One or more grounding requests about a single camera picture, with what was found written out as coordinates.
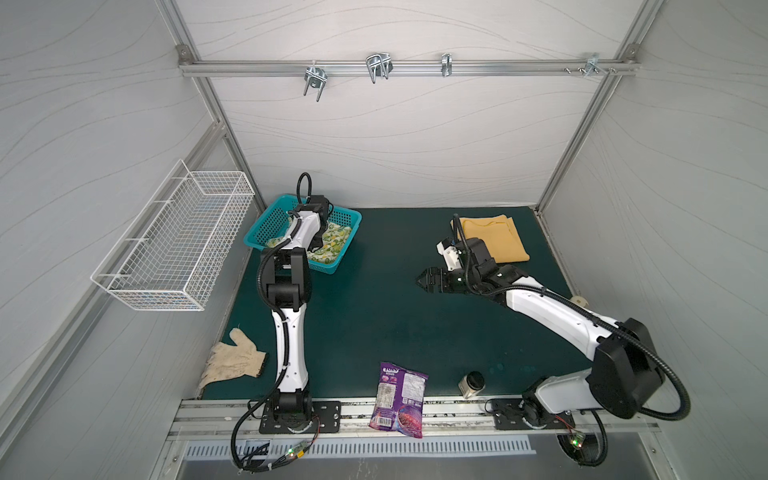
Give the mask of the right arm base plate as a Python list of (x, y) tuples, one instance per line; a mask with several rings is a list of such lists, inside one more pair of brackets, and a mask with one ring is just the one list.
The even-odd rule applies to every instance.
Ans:
[(535, 400), (524, 398), (492, 398), (484, 405), (496, 430), (571, 430), (575, 427), (570, 414), (548, 412)]

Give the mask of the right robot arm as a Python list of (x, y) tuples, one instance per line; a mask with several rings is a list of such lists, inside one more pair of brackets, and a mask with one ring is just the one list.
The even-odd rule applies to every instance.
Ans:
[(580, 306), (518, 267), (497, 263), (485, 242), (468, 237), (457, 218), (451, 227), (451, 236), (437, 246), (444, 266), (429, 267), (416, 279), (423, 290), (493, 301), (558, 334), (591, 363), (588, 369), (542, 378), (529, 387), (518, 407), (527, 425), (542, 429), (556, 415), (581, 410), (663, 421), (681, 421), (690, 414), (685, 385), (658, 355), (642, 322), (617, 321)]

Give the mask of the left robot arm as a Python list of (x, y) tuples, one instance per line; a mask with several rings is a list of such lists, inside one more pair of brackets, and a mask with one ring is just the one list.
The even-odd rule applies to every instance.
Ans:
[(261, 473), (287, 465), (295, 456), (269, 464), (256, 458), (261, 447), (239, 454), (237, 436), (246, 419), (265, 406), (272, 419), (285, 427), (312, 427), (314, 415), (305, 363), (304, 319), (312, 295), (308, 254), (323, 247), (332, 211), (331, 202), (313, 192), (311, 175), (300, 174), (295, 196), (297, 205), (289, 211), (291, 222), (281, 241), (261, 255), (257, 271), (258, 294), (270, 309), (277, 334), (278, 373), (270, 391), (248, 406), (235, 424), (230, 437), (230, 454), (237, 470)]

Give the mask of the yellow skirt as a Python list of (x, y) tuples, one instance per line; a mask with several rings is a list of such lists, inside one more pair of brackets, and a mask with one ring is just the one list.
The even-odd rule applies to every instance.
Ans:
[(482, 240), (497, 263), (520, 263), (530, 260), (512, 218), (498, 215), (485, 218), (460, 217), (457, 221), (452, 219), (451, 228), (456, 243), (462, 245), (458, 224), (462, 227), (464, 238), (467, 241), (471, 238)]

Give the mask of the green floral skirt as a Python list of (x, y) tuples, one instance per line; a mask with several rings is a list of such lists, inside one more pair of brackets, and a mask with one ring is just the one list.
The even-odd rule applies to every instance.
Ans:
[(314, 250), (306, 250), (309, 261), (330, 265), (341, 255), (343, 248), (351, 235), (349, 226), (341, 226), (330, 222), (322, 234), (322, 245)]

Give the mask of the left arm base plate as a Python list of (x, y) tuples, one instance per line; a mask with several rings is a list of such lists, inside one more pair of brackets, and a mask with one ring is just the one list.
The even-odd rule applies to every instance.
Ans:
[(312, 401), (308, 408), (299, 411), (276, 410), (271, 403), (264, 405), (259, 415), (259, 433), (267, 434), (310, 434), (338, 433), (341, 423), (339, 401)]

